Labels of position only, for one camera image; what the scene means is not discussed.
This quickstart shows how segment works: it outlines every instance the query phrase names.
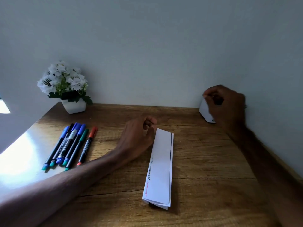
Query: teal marker cap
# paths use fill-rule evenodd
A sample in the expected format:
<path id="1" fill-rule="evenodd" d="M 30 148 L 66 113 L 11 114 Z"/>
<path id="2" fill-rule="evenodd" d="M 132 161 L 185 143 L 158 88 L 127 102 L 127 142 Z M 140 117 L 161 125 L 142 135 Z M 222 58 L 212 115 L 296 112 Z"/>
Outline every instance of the teal marker cap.
<path id="1" fill-rule="evenodd" d="M 85 129 L 85 131 L 83 132 L 83 134 L 82 134 L 82 136 L 81 136 L 79 142 L 80 142 L 80 141 L 85 141 L 85 138 L 86 138 L 88 132 L 89 132 L 89 130 L 88 130 L 88 129 Z"/>

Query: wooden table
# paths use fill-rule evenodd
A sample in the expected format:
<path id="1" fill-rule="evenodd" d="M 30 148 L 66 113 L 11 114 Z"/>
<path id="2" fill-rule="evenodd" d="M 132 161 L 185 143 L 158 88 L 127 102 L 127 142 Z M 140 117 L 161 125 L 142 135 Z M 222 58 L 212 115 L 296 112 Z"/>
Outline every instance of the wooden table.
<path id="1" fill-rule="evenodd" d="M 156 117 L 158 128 L 174 133 L 171 208 L 166 211 L 142 201 L 149 148 L 41 226 L 277 226 L 241 152 L 196 108 L 94 104 L 69 115 L 58 103 L 0 155 L 0 195 L 63 170 L 45 173 L 41 168 L 71 122 L 99 128 L 88 154 L 93 160 L 112 150 L 125 123 L 142 114 Z M 15 165 L 7 162 L 17 156 Z"/>

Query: potted plant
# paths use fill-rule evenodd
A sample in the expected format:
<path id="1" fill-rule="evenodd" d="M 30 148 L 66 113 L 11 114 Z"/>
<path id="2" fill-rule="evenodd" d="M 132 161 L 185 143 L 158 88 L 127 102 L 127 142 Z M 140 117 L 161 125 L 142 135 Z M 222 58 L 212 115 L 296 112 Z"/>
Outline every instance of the potted plant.
<path id="1" fill-rule="evenodd" d="M 81 69 L 69 68 L 63 61 L 51 64 L 37 86 L 49 98 L 60 98 L 69 114 L 85 111 L 86 104 L 93 104 L 86 95 L 88 83 Z"/>

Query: white wall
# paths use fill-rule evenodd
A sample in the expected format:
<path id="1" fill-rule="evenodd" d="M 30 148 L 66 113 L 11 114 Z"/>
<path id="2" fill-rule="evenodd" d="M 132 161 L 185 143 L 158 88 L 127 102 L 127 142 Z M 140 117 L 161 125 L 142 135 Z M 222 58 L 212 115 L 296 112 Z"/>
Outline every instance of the white wall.
<path id="1" fill-rule="evenodd" d="M 0 94 L 12 112 L 0 122 L 8 130 L 23 123 L 1 147 L 55 103 L 36 81 L 62 59 L 84 70 L 96 103 L 198 107 L 209 86 L 240 90 L 249 125 L 303 175 L 295 1 L 0 0 Z"/>

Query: marker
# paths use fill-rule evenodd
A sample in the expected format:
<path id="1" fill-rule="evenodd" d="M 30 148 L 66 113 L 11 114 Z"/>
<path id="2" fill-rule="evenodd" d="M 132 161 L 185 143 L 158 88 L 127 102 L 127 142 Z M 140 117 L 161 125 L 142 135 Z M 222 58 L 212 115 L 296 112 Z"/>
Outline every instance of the marker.
<path id="1" fill-rule="evenodd" d="M 63 130 L 63 132 L 62 132 L 62 134 L 61 134 L 61 136 L 59 138 L 59 141 L 57 142 L 55 148 L 53 149 L 53 151 L 50 153 L 49 157 L 47 158 L 47 160 L 43 164 L 42 170 L 47 170 L 47 168 L 49 167 L 49 164 L 51 163 L 51 160 L 52 160 L 54 154 L 56 153 L 56 151 L 59 149 L 61 143 L 63 142 L 64 137 L 65 137 L 68 129 L 69 129 L 69 126 L 67 126 L 66 128 L 64 128 L 64 130 Z"/>
<path id="2" fill-rule="evenodd" d="M 81 138 L 81 136 L 82 136 L 82 134 L 83 134 L 83 131 L 85 130 L 85 127 L 86 127 L 86 125 L 85 125 L 85 124 L 82 124 L 82 126 L 81 126 L 80 130 L 78 131 L 77 136 L 76 136 L 76 138 L 75 138 L 75 140 L 74 140 L 72 146 L 70 147 L 70 149 L 69 149 L 67 155 L 65 156 L 64 162 L 63 162 L 63 164 L 62 164 L 63 166 L 66 166 L 66 164 L 68 163 L 69 158 L 70 158 L 71 155 L 73 154 L 74 149 L 76 148 L 76 146 L 77 146 L 77 144 L 78 144 L 78 142 L 79 142 L 79 139 Z"/>
<path id="3" fill-rule="evenodd" d="M 65 167 L 65 170 L 69 170 L 69 169 L 73 166 L 74 160 L 76 159 L 76 156 L 77 156 L 77 154 L 78 154 L 78 151 L 80 150 L 82 144 L 84 143 L 84 141 L 85 141 L 85 139 L 86 139 L 86 136 L 87 136 L 87 133 L 88 133 L 88 132 L 89 132 L 88 129 L 86 129 L 86 130 L 83 132 L 83 134 L 82 134 L 82 136 L 81 136 L 81 138 L 80 138 L 80 140 L 79 140 L 79 142 L 78 142 L 78 145 L 76 146 L 76 148 L 75 148 L 73 154 L 71 155 L 71 158 L 70 158 L 69 161 L 68 161 L 68 164 L 67 164 L 66 167 Z"/>
<path id="4" fill-rule="evenodd" d="M 63 141 L 61 143 L 61 146 L 57 150 L 57 152 L 55 153 L 55 155 L 53 156 L 53 159 L 51 160 L 51 164 L 49 164 L 49 167 L 54 167 L 54 165 L 56 164 L 57 157 L 58 157 L 59 153 L 61 152 L 62 148 L 64 147 L 64 145 L 65 145 L 65 143 L 67 141 L 67 138 L 69 137 L 70 132 L 73 130 L 73 128 L 75 127 L 76 124 L 77 123 L 75 123 L 75 124 L 72 123 L 69 126 L 69 129 L 68 129 L 68 131 L 67 131 L 67 133 L 66 133 L 66 135 L 65 135 L 65 137 L 64 137 L 64 139 L 63 139 Z"/>
<path id="5" fill-rule="evenodd" d="M 74 142 L 74 139 L 77 135 L 78 130 L 80 130 L 81 124 L 77 124 L 75 129 L 71 132 L 71 134 L 69 135 L 64 147 L 62 148 L 59 156 L 57 157 L 57 164 L 62 164 L 65 158 L 65 155 L 67 154 L 68 150 L 70 149 L 71 145 Z"/>
<path id="6" fill-rule="evenodd" d="M 86 144 L 85 144 L 85 146 L 83 148 L 83 151 L 81 153 L 81 156 L 80 156 L 80 159 L 79 159 L 79 162 L 78 162 L 77 166 L 79 166 L 82 163 L 84 163 L 87 150 L 89 149 L 89 145 L 91 144 L 91 142 L 93 140 L 93 137 L 95 136 L 97 130 L 98 130 L 98 128 L 94 126 L 93 129 L 92 129 L 92 131 L 91 131 L 91 133 L 89 134 L 89 138 L 86 141 Z"/>

